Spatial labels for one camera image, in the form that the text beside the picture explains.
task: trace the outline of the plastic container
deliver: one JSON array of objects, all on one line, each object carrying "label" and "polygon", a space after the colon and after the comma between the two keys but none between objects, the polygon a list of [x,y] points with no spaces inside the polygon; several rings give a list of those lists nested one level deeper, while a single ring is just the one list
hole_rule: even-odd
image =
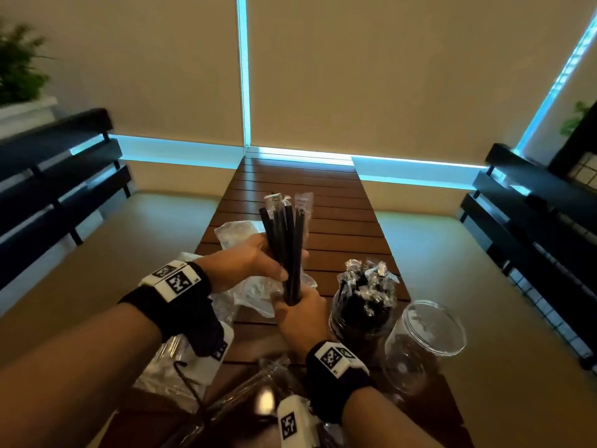
[{"label": "plastic container", "polygon": [[414,301],[402,312],[384,344],[382,369],[399,392],[422,391],[438,358],[458,355],[466,346],[459,319],[433,301]]}]

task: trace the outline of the white planter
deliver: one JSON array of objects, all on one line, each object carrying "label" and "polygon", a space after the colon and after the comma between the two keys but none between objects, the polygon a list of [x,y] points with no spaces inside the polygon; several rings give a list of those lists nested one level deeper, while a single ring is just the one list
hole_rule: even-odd
[{"label": "white planter", "polygon": [[57,104],[56,97],[42,96],[31,102],[6,105],[0,108],[0,138],[6,138],[56,120],[52,107]]}]

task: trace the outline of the tabletop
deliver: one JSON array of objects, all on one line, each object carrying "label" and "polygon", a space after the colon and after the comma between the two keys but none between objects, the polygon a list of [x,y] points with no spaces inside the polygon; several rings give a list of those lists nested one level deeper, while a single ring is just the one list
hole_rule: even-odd
[{"label": "tabletop", "polygon": [[[260,220],[259,208],[265,195],[313,192],[315,195],[306,248],[309,258],[303,263],[306,274],[317,282],[320,295],[331,309],[333,295],[339,287],[337,276],[345,270],[349,259],[385,261],[388,269],[399,276],[399,269],[361,180],[354,166],[284,161],[267,158],[243,159],[226,193],[199,243],[196,253],[208,255],[221,249],[214,229],[236,220]],[[396,286],[398,310],[410,301],[403,280]],[[232,390],[257,371],[259,358],[276,358],[288,353],[273,319],[255,310],[241,307],[234,323],[235,338],[214,382],[205,392],[206,404]],[[293,361],[289,367],[298,376],[304,365]],[[393,395],[375,359],[369,362],[371,376],[380,391]],[[123,403],[113,419],[101,447],[123,446],[119,440],[131,440],[136,446],[150,444],[150,437],[140,433],[162,427],[171,430],[184,416],[166,402],[147,404],[148,397],[134,397]],[[450,388],[440,373],[434,375],[427,388],[415,397],[396,399],[398,405],[415,423],[447,448],[473,446]]]}]

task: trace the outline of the green plant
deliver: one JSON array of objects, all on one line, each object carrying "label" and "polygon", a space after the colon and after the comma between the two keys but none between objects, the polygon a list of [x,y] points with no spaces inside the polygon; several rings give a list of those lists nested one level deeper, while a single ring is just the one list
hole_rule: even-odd
[{"label": "green plant", "polygon": [[572,132],[578,127],[578,124],[580,124],[580,121],[582,121],[585,115],[589,112],[589,109],[590,107],[586,105],[586,103],[578,101],[576,105],[574,105],[574,113],[577,116],[563,122],[562,127],[560,127],[560,135],[563,135],[564,137],[572,135]]},{"label": "green plant", "polygon": [[8,31],[4,27],[0,19],[0,105],[37,99],[49,77],[35,69],[31,61],[40,57],[37,50],[45,38],[26,38],[32,29],[25,24]]}]

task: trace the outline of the bundle of straws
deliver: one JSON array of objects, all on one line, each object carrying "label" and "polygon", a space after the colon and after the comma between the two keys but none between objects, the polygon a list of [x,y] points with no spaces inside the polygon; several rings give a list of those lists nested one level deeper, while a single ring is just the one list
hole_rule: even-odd
[{"label": "bundle of straws", "polygon": [[282,194],[265,197],[266,206],[259,209],[267,243],[273,258],[288,272],[284,283],[284,300],[296,305],[300,295],[303,240],[308,233],[308,221],[313,207],[313,194],[297,194],[294,210],[290,197]]}]

